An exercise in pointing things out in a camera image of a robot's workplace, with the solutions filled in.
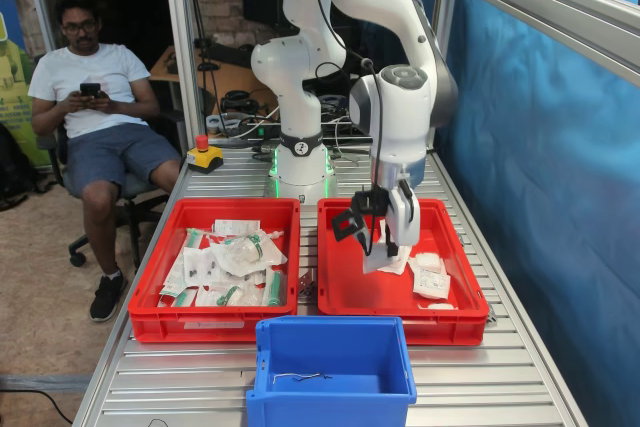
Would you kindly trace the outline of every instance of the man's leg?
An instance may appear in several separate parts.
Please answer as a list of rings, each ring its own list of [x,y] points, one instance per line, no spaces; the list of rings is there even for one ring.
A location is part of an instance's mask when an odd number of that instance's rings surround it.
[[[98,180],[82,190],[84,230],[100,268],[106,275],[118,272],[116,265],[116,201],[118,186]]]
[[[104,322],[116,313],[127,285],[116,265],[115,204],[125,179],[120,152],[126,147],[116,129],[110,127],[69,140],[70,187],[82,198],[85,233],[104,272],[89,309],[94,322]]]
[[[171,193],[180,175],[180,162],[177,160],[167,160],[160,164],[151,172],[149,180],[153,185],[157,185],[165,192]]]
[[[127,168],[140,179],[171,192],[180,175],[180,154],[169,141],[143,125],[126,125],[134,141],[124,152]]]

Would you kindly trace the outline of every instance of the blue curtain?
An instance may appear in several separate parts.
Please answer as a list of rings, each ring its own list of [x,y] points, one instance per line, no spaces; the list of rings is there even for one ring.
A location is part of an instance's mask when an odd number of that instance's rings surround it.
[[[482,0],[453,25],[447,169],[589,424],[638,426],[640,89]]]

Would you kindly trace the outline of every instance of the chair wheel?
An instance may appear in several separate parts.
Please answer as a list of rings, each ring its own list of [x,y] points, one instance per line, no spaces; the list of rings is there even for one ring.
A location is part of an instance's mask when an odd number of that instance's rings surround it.
[[[82,252],[76,252],[75,255],[69,257],[69,262],[71,262],[71,265],[74,267],[82,267],[86,261],[87,258]]]

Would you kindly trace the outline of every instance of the man's hand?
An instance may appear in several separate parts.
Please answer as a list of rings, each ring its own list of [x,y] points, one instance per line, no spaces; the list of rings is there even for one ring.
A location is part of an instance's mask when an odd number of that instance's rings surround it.
[[[116,114],[119,112],[119,102],[114,102],[109,96],[100,91],[98,97],[89,100],[87,108],[103,112],[105,114]]]
[[[71,92],[66,99],[59,102],[59,105],[67,114],[73,114],[74,112],[87,109],[90,100],[91,97],[85,97],[82,95],[82,92],[75,90]]]

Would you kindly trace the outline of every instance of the hair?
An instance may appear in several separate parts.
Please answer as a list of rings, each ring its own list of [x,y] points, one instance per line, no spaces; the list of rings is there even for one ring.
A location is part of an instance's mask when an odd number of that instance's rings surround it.
[[[91,12],[93,18],[100,19],[98,6],[93,0],[56,0],[56,18],[62,24],[62,16],[68,9],[83,9]]]

